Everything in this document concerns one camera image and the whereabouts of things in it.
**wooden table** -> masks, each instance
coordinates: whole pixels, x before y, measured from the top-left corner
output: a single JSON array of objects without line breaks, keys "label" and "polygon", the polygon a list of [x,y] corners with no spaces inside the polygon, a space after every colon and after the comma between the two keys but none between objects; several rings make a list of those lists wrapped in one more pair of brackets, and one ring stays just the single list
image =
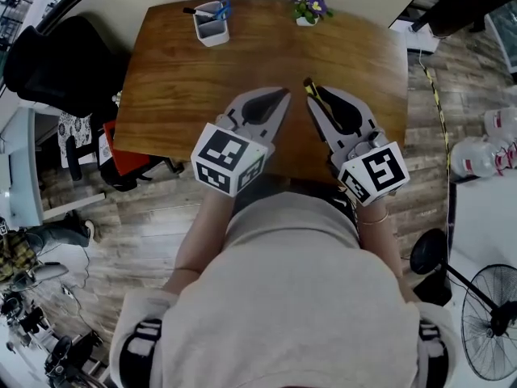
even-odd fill
[{"label": "wooden table", "polygon": [[151,7],[129,63],[116,124],[120,150],[190,160],[207,122],[233,98],[261,86],[284,86],[291,107],[267,170],[334,183],[305,106],[302,85],[334,86],[364,100],[391,141],[404,144],[407,54],[403,35],[345,13],[299,27],[289,2],[231,0],[230,40],[212,48],[196,38],[178,2]]}]

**office chair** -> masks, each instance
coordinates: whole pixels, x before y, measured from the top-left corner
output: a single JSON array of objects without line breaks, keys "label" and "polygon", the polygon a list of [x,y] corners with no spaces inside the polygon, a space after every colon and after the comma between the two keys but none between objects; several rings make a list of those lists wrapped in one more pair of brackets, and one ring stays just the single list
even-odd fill
[{"label": "office chair", "polygon": [[116,119],[118,107],[112,97],[122,90],[125,70],[93,26],[78,16],[59,23],[48,35],[28,27],[7,54],[4,81],[9,90],[77,118],[90,116],[90,143],[83,145],[77,136],[67,133],[66,159],[74,181],[82,177],[79,159],[93,152],[103,179],[120,191],[135,188],[136,179],[146,179],[143,173],[158,162],[165,160],[174,173],[183,170],[168,158],[149,157],[147,165],[120,175],[112,160],[99,161],[99,139],[104,124]]}]

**beige shirt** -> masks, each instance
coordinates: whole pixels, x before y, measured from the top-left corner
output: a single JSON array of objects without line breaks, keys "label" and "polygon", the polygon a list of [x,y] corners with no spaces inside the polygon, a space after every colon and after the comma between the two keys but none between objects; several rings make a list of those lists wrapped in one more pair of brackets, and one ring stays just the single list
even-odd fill
[{"label": "beige shirt", "polygon": [[152,388],[415,386],[421,318],[441,331],[448,381],[456,363],[448,312],[406,303],[348,219],[292,193],[241,211],[225,249],[181,297],[127,295],[111,346],[117,384],[122,344],[150,318],[163,321]]}]

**electric fan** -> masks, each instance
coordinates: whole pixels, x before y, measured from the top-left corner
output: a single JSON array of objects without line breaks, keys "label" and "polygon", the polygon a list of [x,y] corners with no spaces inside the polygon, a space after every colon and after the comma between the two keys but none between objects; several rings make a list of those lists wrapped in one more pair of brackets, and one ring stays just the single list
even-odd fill
[{"label": "electric fan", "polygon": [[414,245],[411,270],[446,269],[467,289],[461,312],[461,340],[473,372],[498,381],[517,369],[517,269],[505,264],[483,268],[472,281],[448,265],[447,236],[427,231]]}]

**potted plant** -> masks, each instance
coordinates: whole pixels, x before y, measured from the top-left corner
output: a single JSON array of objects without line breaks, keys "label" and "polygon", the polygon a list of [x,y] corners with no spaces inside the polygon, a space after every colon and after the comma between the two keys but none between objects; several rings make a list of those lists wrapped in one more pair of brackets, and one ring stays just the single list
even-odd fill
[{"label": "potted plant", "polygon": [[324,15],[333,17],[334,13],[326,6],[325,0],[292,0],[293,17],[298,26],[314,26]]}]

